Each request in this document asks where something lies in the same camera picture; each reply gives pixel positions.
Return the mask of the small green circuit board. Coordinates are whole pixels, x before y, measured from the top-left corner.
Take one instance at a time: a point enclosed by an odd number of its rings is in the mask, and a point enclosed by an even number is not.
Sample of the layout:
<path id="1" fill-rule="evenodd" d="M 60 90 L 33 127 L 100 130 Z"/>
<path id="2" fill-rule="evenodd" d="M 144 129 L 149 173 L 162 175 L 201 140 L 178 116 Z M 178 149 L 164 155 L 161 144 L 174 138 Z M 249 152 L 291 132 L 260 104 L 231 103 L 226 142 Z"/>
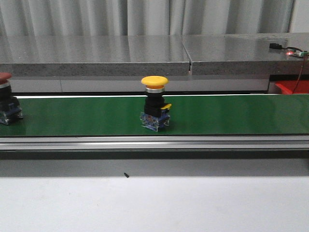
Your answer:
<path id="1" fill-rule="evenodd" d="M 289 52 L 287 54 L 290 55 L 290 56 L 293 56 L 293 57 L 298 57 L 298 58 L 303 58 L 303 57 L 309 56 L 308 51 L 300 51 L 300 50 L 289 50 Z"/>

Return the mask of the green conveyor belt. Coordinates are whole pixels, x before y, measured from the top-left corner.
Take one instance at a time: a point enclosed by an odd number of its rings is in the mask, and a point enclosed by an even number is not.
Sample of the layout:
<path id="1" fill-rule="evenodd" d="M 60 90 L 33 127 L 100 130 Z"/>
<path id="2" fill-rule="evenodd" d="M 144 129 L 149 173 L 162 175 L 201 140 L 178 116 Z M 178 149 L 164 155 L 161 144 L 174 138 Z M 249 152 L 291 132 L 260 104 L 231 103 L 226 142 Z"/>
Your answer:
<path id="1" fill-rule="evenodd" d="M 20 99 L 23 119 L 1 125 L 12 136 L 307 134 L 308 95 L 166 96 L 169 126 L 141 125 L 145 98 Z"/>

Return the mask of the grey stone countertop left slab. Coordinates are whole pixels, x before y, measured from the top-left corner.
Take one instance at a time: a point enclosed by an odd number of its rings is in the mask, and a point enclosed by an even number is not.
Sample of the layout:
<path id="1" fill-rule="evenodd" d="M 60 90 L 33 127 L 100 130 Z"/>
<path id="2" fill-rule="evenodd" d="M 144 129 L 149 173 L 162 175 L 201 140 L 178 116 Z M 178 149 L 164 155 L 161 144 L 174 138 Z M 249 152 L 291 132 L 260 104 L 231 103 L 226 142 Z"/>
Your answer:
<path id="1" fill-rule="evenodd" d="M 14 76 L 187 75 L 179 36 L 2 36 L 0 69 Z"/>

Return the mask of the aluminium conveyor frame rail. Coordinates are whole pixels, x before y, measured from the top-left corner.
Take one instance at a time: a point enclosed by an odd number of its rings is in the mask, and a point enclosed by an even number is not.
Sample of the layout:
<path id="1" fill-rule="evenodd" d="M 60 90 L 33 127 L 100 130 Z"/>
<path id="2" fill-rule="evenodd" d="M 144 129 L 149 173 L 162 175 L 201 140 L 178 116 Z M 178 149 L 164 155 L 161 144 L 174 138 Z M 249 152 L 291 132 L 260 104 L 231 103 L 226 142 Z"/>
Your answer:
<path id="1" fill-rule="evenodd" d="M 309 148 L 308 135 L 31 136 L 2 137 L 1 151 L 21 150 L 249 150 Z"/>

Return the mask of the black connector plug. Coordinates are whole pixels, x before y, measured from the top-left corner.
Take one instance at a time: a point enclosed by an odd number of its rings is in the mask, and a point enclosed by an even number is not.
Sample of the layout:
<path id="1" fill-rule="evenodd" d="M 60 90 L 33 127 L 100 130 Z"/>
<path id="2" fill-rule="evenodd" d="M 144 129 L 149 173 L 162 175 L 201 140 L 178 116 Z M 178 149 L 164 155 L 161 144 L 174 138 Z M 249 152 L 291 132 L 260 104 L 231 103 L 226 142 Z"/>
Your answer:
<path id="1" fill-rule="evenodd" d="M 279 43 L 270 43 L 269 44 L 269 49 L 281 50 L 282 49 L 282 45 L 279 44 Z"/>

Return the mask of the yellow button yellow latch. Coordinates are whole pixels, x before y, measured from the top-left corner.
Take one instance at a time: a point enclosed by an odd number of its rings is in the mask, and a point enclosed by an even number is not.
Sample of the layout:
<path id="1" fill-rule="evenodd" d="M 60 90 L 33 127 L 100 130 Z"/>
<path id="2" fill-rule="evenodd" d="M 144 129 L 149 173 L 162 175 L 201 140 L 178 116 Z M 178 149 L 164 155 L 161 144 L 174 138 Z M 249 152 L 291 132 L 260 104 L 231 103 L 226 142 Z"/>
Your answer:
<path id="1" fill-rule="evenodd" d="M 165 85 L 168 82 L 166 77 L 157 75 L 146 76 L 141 80 L 145 85 L 147 97 L 140 120 L 143 127 L 152 131 L 158 132 L 169 125 L 169 111 L 172 104 L 166 103 L 163 98 Z"/>

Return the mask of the grey stone countertop slab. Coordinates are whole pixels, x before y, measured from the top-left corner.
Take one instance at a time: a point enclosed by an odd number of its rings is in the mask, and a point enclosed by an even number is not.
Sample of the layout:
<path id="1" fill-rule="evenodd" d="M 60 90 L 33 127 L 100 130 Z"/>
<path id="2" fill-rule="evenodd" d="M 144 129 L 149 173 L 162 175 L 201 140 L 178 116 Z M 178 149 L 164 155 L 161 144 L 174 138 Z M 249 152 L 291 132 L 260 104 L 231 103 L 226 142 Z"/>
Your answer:
<path id="1" fill-rule="evenodd" d="M 187 75 L 179 36 L 2 36 L 0 69 L 14 76 Z"/>
<path id="2" fill-rule="evenodd" d="M 309 48 L 308 33 L 262 33 L 184 35 L 183 45 L 193 75 L 297 74 L 302 60 L 270 49 L 270 43 L 283 47 Z"/>

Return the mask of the grey stone countertop right slab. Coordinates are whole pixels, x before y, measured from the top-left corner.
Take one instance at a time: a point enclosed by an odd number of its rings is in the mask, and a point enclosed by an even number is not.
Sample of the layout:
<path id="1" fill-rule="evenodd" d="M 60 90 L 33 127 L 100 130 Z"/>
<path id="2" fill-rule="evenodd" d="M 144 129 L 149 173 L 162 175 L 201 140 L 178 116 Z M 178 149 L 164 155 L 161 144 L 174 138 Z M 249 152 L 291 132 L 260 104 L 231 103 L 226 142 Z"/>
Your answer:
<path id="1" fill-rule="evenodd" d="M 270 49 L 270 43 L 283 47 L 309 48 L 308 33 L 262 33 L 184 35 L 183 45 L 193 75 L 297 74 L 302 60 Z"/>

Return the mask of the grey pleated curtain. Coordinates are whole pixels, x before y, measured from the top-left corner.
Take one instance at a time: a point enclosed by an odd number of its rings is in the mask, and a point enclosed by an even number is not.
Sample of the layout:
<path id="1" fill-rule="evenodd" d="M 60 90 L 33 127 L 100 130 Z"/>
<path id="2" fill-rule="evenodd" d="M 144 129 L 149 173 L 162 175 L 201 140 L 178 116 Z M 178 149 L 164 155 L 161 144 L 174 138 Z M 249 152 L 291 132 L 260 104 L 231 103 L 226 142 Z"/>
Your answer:
<path id="1" fill-rule="evenodd" d="M 3 0 L 0 33 L 194 35 L 283 33 L 292 0 Z"/>

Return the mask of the red plastic tray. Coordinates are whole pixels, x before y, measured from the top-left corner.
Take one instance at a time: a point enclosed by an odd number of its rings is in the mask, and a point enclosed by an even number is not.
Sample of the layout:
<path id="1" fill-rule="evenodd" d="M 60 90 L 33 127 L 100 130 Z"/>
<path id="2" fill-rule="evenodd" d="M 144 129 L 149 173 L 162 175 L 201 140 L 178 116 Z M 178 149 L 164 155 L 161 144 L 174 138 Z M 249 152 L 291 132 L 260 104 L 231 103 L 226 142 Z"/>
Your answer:
<path id="1" fill-rule="evenodd" d="M 290 95 L 290 94 L 308 94 L 309 93 L 309 81 L 277 81 L 275 83 L 276 87 L 281 90 L 281 94 Z"/>

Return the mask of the white cabinet front panel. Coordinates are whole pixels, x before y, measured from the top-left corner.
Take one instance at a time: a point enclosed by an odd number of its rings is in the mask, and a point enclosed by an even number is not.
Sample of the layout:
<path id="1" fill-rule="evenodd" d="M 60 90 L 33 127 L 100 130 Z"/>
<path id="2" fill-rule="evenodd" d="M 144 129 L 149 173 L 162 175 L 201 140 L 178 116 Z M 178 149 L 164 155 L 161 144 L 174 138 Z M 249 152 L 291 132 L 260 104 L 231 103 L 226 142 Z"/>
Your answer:
<path id="1" fill-rule="evenodd" d="M 266 91 L 268 74 L 169 76 L 165 90 L 172 92 Z M 140 76 L 13 76 L 14 93 L 140 92 Z"/>

